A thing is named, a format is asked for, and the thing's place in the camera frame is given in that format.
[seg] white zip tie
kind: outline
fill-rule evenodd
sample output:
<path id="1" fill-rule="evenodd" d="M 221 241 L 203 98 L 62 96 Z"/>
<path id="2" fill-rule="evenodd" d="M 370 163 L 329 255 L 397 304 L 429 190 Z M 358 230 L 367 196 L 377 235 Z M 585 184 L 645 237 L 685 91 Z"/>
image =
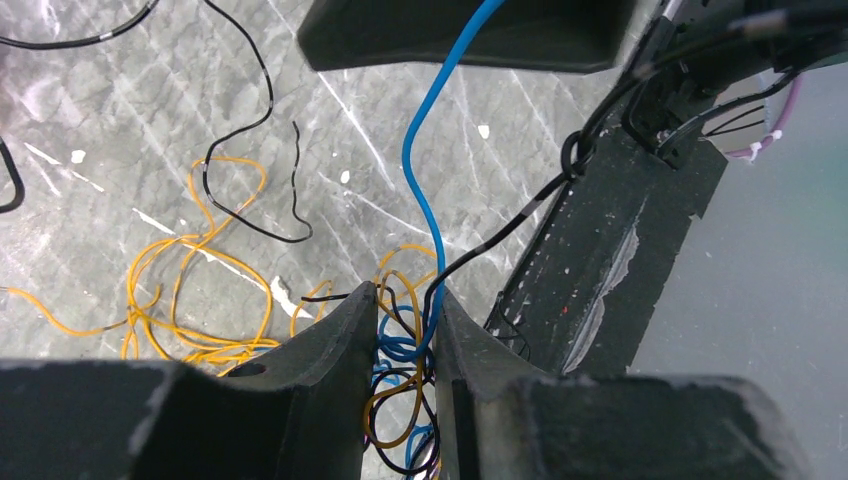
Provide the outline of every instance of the white zip tie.
<path id="1" fill-rule="evenodd" d="M 751 144 L 751 156 L 746 158 L 749 163 L 754 163 L 754 160 L 757 159 L 757 155 L 760 153 L 760 150 L 763 149 L 763 144 L 760 142 L 754 142 Z"/>

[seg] gray marble surface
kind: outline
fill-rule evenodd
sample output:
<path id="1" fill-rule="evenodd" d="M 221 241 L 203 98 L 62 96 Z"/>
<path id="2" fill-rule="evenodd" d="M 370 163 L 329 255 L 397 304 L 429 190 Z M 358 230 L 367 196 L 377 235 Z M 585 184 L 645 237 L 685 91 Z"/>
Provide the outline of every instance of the gray marble surface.
<path id="1" fill-rule="evenodd" d="M 6 2 L 0 5 L 2 34 L 52 41 L 101 33 L 143 3 Z M 277 98 L 266 124 L 220 153 L 254 158 L 267 168 L 269 185 L 246 215 L 288 236 L 302 232 L 289 212 L 290 122 L 296 120 L 303 132 L 299 206 L 315 237 L 286 245 L 238 226 L 213 244 L 269 282 L 279 279 L 283 288 L 275 295 L 271 328 L 279 339 L 288 337 L 291 305 L 285 297 L 299 297 L 324 279 L 334 280 L 338 292 L 349 291 L 395 247 L 430 245 L 404 182 L 400 146 L 437 67 L 316 74 L 294 38 L 309 3 L 220 2 L 255 38 Z M 581 126 L 614 78 L 615 72 L 456 72 L 413 151 L 449 259 L 493 233 L 556 174 L 560 143 Z M 191 162 L 214 138 L 258 118 L 266 105 L 248 44 L 200 1 L 163 0 L 140 27 L 93 47 L 0 48 L 2 136 L 28 192 L 22 208 L 0 217 L 0 284 L 32 292 L 73 328 L 123 318 L 126 272 L 140 250 L 169 232 L 205 231 L 187 190 Z M 216 196 L 228 205 L 242 201 L 256 180 L 249 169 L 217 164 L 210 170 Z M 2 198 L 11 194 L 7 178 L 0 178 L 0 188 Z M 452 277 L 451 288 L 474 318 L 482 321 L 488 313 L 538 221 L 537 215 Z M 432 268 L 412 254 L 394 265 L 410 276 Z M 168 261 L 155 266 L 141 281 L 139 299 L 149 298 L 159 283 L 170 285 L 176 269 Z M 203 260 L 186 282 L 179 315 L 185 325 L 227 336 L 255 331 L 264 311 L 264 293 L 255 284 Z M 167 303 L 156 313 L 164 315 Z M 5 293 L 0 328 L 3 357 L 117 358 L 124 334 L 66 336 L 27 302 Z M 154 358 L 147 342 L 141 343 L 141 356 Z M 175 354 L 187 353 L 166 336 L 163 343 Z M 394 477 L 369 462 L 366 478 Z"/>
<path id="2" fill-rule="evenodd" d="M 6 2 L 0 33 L 31 41 L 77 38 L 112 28 L 142 3 Z M 267 168 L 269 185 L 247 216 L 289 236 L 302 232 L 289 211 L 290 122 L 303 132 L 299 206 L 315 238 L 285 245 L 236 226 L 214 242 L 268 281 L 278 280 L 271 336 L 283 340 L 288 298 L 324 279 L 334 280 L 336 291 L 350 290 L 398 245 L 429 245 L 403 179 L 400 145 L 437 67 L 316 74 L 294 41 L 308 1 L 222 0 L 221 6 L 256 39 L 277 98 L 269 122 L 221 152 Z M 784 410 L 821 478 L 840 478 L 848 465 L 841 323 L 848 212 L 839 183 L 845 178 L 839 127 L 848 109 L 834 102 L 846 98 L 839 95 L 844 72 L 814 77 L 802 96 L 806 110 L 800 108 L 787 138 L 756 165 L 728 170 L 708 215 L 684 244 L 633 365 L 642 372 L 753 379 Z M 413 151 L 449 258 L 491 234 L 557 171 L 558 145 L 615 75 L 459 69 Z M 123 318 L 126 272 L 139 251 L 172 231 L 205 230 L 188 195 L 189 165 L 214 138 L 258 118 L 265 95 L 247 43 L 200 1 L 163 0 L 141 27 L 95 47 L 0 48 L 0 134 L 28 188 L 24 206 L 0 216 L 0 285 L 34 293 L 75 328 Z M 210 177 L 228 205 L 242 201 L 257 180 L 252 171 L 226 165 L 213 165 Z M 0 198 L 10 194 L 0 176 Z M 488 313 L 538 220 L 452 277 L 451 288 L 474 318 Z M 394 265 L 411 276 L 432 268 L 413 254 Z M 139 298 L 159 283 L 170 285 L 176 270 L 167 259 L 154 267 Z M 212 333 L 246 336 L 263 310 L 264 293 L 255 284 L 201 259 L 187 278 L 179 318 Z M 118 358 L 123 335 L 66 336 L 2 292 L 0 329 L 3 357 Z M 142 345 L 142 357 L 154 358 Z M 403 411 L 402 404 L 388 409 L 387 430 L 406 422 Z M 369 456 L 363 477 L 396 476 Z"/>

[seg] wire bundle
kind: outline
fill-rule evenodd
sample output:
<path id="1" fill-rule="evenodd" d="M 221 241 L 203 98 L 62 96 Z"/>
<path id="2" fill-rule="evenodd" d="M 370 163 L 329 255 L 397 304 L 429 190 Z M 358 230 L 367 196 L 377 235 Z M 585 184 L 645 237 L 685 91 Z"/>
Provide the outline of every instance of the wire bundle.
<path id="1" fill-rule="evenodd" d="M 789 89 L 789 97 L 786 99 L 786 103 L 784 104 L 783 110 L 781 110 L 777 121 L 774 125 L 767 124 L 768 132 L 759 142 L 755 142 L 747 148 L 726 152 L 726 155 L 734 158 L 748 158 L 753 161 L 759 152 L 765 150 L 775 141 L 779 140 L 783 136 L 783 128 L 786 126 L 786 123 L 789 122 L 789 118 L 795 110 L 795 104 L 798 102 L 798 96 L 801 93 L 801 87 L 804 81 L 803 79 L 804 75 L 799 75 L 795 78 L 795 81 L 792 82 L 792 87 Z"/>
<path id="2" fill-rule="evenodd" d="M 377 273 L 374 275 L 373 282 L 379 288 L 378 305 L 384 312 L 383 318 L 377 329 L 377 342 L 386 344 L 413 344 L 417 345 L 423 337 L 423 324 L 421 311 L 418 305 L 418 296 L 416 290 L 422 287 L 425 283 L 436 276 L 437 271 L 433 270 L 416 282 L 411 282 L 403 273 L 387 268 L 388 263 L 402 251 L 418 251 L 424 253 L 430 258 L 435 259 L 436 253 L 422 247 L 420 245 L 401 245 L 386 254 L 377 266 Z M 401 284 L 403 290 L 396 293 L 395 289 L 389 286 L 389 281 L 394 280 Z M 349 294 L 332 294 L 332 282 L 325 280 L 315 287 L 306 296 L 301 297 L 301 302 L 291 318 L 291 335 L 296 332 L 296 321 L 298 313 L 306 303 L 324 303 L 332 300 L 342 300 L 348 297 Z M 409 298 L 410 305 L 399 305 L 398 301 L 404 298 Z M 324 306 L 316 316 L 315 321 L 321 317 Z M 410 312 L 414 317 L 414 326 L 411 326 L 404 319 L 401 312 Z M 392 336 L 387 333 L 389 322 L 393 321 L 399 325 L 405 337 Z M 424 472 L 429 472 L 427 478 L 432 477 L 432 472 L 437 468 L 439 460 L 439 440 L 438 440 L 438 422 L 434 410 L 430 407 L 423 388 L 427 384 L 434 384 L 435 381 L 435 358 L 429 347 L 424 349 L 424 355 L 411 363 L 414 366 L 396 367 L 391 360 L 381 358 L 380 352 L 375 352 L 374 367 L 371 382 L 371 397 L 366 404 L 366 409 L 363 418 L 363 426 L 365 430 L 365 448 L 368 449 L 374 445 L 377 454 L 383 462 L 392 470 L 406 476 L 417 475 Z M 383 389 L 385 385 L 389 385 L 388 389 Z M 389 399 L 402 395 L 404 393 L 414 392 L 415 400 L 412 408 L 409 423 L 406 430 L 392 441 L 384 442 L 377 438 L 375 434 L 377 416 L 380 408 L 382 408 Z M 421 408 L 429 418 L 428 425 L 417 425 L 417 419 Z M 423 435 L 421 442 L 416 446 L 415 440 L 419 435 Z M 401 446 L 406 442 L 405 466 L 399 466 L 389 459 L 385 450 L 393 449 Z M 433 445 L 429 454 L 424 459 L 424 454 L 421 451 L 429 445 Z"/>
<path id="3" fill-rule="evenodd" d="M 246 158 L 212 157 L 212 160 L 218 162 L 244 164 L 257 169 L 260 174 L 259 185 L 256 191 L 252 195 L 250 195 L 250 197 L 243 203 L 239 211 L 244 210 L 249 205 L 251 205 L 256 199 L 257 195 L 259 195 L 259 193 L 264 189 L 267 181 L 267 173 L 265 172 L 265 169 L 262 167 L 262 165 Z M 144 332 L 144 335 L 147 337 L 148 341 L 161 358 L 171 360 L 175 357 L 173 354 L 168 353 L 162 347 L 161 343 L 156 338 L 154 329 L 162 329 L 170 332 L 184 346 L 194 350 L 192 353 L 184 356 L 182 358 L 182 361 L 193 365 L 208 364 L 216 368 L 220 368 L 225 365 L 232 365 L 232 367 L 235 367 L 249 360 L 255 354 L 263 350 L 279 346 L 280 342 L 265 336 L 265 333 L 267 332 L 271 321 L 271 314 L 273 310 L 273 297 L 271 294 L 271 287 L 268 285 L 268 282 L 266 282 L 265 279 L 256 270 L 246 265 L 242 261 L 224 252 L 213 249 L 209 246 L 210 242 L 212 242 L 218 235 L 220 235 L 221 232 L 232 223 L 234 218 L 227 218 L 219 225 L 215 222 L 215 219 L 209 212 L 209 209 L 206 208 L 206 206 L 200 201 L 200 198 L 197 194 L 197 189 L 195 188 L 193 172 L 196 168 L 202 165 L 204 161 L 205 159 L 200 159 L 192 164 L 192 168 L 188 174 L 188 186 L 189 192 L 191 193 L 194 202 L 197 204 L 197 206 L 203 212 L 203 215 L 206 217 L 206 220 L 209 224 L 208 230 L 203 234 L 186 234 L 180 235 L 176 238 L 165 238 L 148 245 L 142 250 L 141 253 L 139 253 L 135 261 L 133 261 L 132 265 L 130 266 L 129 271 L 127 272 L 128 305 L 127 316 L 124 320 L 112 325 L 108 325 L 106 327 L 96 328 L 93 330 L 75 330 L 59 322 L 49 312 L 49 310 L 33 295 L 16 288 L 0 288 L 6 290 L 9 293 L 19 295 L 30 301 L 45 315 L 47 320 L 53 326 L 62 330 L 68 335 L 76 337 L 86 337 L 91 335 L 102 334 L 110 330 L 126 326 L 127 333 L 124 336 L 123 344 L 121 346 L 122 359 L 127 359 L 130 356 L 132 356 L 133 358 L 139 357 L 138 339 L 140 334 L 137 330 L 138 328 L 140 328 L 141 331 Z M 296 173 L 296 170 L 297 161 L 295 162 L 294 173 Z M 173 247 L 179 246 L 188 248 L 189 251 L 182 258 L 182 261 L 180 263 L 180 270 L 174 282 L 174 286 L 172 289 L 171 305 L 168 309 L 168 318 L 166 320 L 158 319 L 152 314 L 152 309 L 158 304 L 159 300 L 161 299 L 161 285 L 156 286 L 156 289 L 153 293 L 153 298 L 149 302 L 144 304 L 142 304 L 137 299 L 136 292 L 139 288 L 140 280 L 144 272 L 148 268 L 150 268 L 151 265 L 154 264 L 154 262 L 160 259 Z M 259 285 L 261 285 L 262 289 L 265 292 L 265 313 L 262 317 L 260 326 L 254 336 L 244 339 L 222 338 L 179 325 L 179 323 L 177 322 L 177 299 L 179 296 L 180 289 L 183 285 L 185 272 L 188 266 L 190 265 L 191 260 L 194 259 L 198 253 L 202 253 L 203 255 L 209 257 L 214 257 L 222 262 L 225 262 L 235 268 L 242 270 L 246 274 L 253 277 L 253 279 Z M 228 370 L 229 369 L 221 372 L 220 374 L 224 375 Z"/>

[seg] purple cable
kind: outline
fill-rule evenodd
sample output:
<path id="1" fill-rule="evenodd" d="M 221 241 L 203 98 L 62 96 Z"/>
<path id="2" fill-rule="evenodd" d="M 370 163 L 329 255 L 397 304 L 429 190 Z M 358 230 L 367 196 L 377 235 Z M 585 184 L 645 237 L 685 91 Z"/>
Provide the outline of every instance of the purple cable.
<path id="1" fill-rule="evenodd" d="M 798 94 L 801 92 L 801 84 L 803 84 L 804 75 L 799 75 L 798 78 L 792 82 L 792 86 L 789 88 L 789 97 L 786 99 L 786 104 L 783 106 L 783 111 L 780 112 L 780 116 L 777 118 L 777 122 L 772 127 L 771 132 L 769 132 L 762 140 L 759 141 L 760 147 L 756 152 L 752 147 L 743 148 L 741 150 L 733 150 L 732 152 L 726 152 L 725 155 L 734 158 L 749 158 L 754 157 L 755 154 L 758 154 L 768 148 L 769 145 L 774 143 L 776 132 L 783 133 L 783 127 L 786 125 L 786 122 L 789 121 L 789 117 L 792 116 L 792 111 L 795 110 L 795 102 L 798 101 Z"/>

